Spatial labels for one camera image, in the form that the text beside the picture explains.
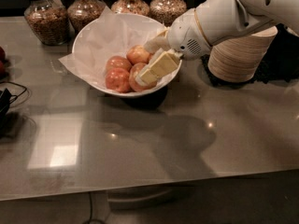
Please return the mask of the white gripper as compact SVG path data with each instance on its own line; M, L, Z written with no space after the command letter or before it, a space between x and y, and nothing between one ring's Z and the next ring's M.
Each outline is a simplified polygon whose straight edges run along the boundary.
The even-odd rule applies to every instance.
M208 55L211 45L203 32L196 9L192 8L176 18L169 30L165 29L147 41L144 49L154 55L137 73L135 81L141 86L148 86L175 74L180 68L182 57L195 60Z

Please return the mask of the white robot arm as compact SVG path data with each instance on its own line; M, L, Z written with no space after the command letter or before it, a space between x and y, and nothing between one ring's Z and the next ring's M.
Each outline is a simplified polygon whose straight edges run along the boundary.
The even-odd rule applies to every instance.
M299 32L299 0L206 0L144 45L152 54L136 75L141 86L167 76L182 59L207 55L221 42L282 23Z

